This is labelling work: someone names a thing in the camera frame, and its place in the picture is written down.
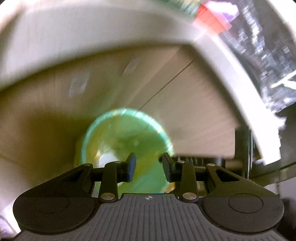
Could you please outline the red plastic food tray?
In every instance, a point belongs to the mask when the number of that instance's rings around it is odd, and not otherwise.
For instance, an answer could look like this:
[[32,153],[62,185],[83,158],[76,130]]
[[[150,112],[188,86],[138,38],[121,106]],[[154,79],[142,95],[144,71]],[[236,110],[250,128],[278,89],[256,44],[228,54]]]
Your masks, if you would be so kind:
[[212,12],[204,4],[199,6],[193,23],[203,24],[206,28],[212,30],[216,34],[220,34],[232,27],[224,15]]

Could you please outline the long green snack wrapper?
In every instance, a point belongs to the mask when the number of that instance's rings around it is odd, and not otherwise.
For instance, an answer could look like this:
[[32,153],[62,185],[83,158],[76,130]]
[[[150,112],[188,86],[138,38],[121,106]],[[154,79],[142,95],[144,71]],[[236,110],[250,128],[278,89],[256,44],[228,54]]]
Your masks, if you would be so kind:
[[158,0],[157,2],[188,16],[195,16],[203,3],[201,0]]

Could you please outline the green trash bin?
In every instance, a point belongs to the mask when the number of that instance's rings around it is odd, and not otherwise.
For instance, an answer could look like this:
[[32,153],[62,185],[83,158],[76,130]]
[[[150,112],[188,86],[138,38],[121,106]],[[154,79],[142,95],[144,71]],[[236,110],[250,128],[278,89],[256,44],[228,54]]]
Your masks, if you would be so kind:
[[76,143],[74,165],[102,168],[125,161],[130,153],[137,158],[135,173],[130,183],[118,184],[119,195],[170,191],[159,158],[174,154],[173,144],[154,118],[135,109],[110,110],[93,121]]

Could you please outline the wooden cabinet door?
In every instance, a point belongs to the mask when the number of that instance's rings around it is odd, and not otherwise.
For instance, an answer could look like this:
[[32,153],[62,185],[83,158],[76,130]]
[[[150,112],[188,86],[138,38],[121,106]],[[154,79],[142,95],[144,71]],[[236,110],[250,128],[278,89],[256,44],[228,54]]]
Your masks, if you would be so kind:
[[1,158],[67,161],[101,114],[133,108],[157,120],[181,154],[232,157],[239,118],[201,55],[187,46],[99,53],[1,91]]

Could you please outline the black microwave oven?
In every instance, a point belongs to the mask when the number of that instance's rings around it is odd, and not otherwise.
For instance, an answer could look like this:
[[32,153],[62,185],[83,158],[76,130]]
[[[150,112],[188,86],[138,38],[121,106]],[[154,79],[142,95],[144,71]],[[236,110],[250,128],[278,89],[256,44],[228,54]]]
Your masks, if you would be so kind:
[[278,113],[295,103],[282,79],[295,72],[295,43],[267,1],[231,1],[239,15],[220,34],[246,69],[266,107]]

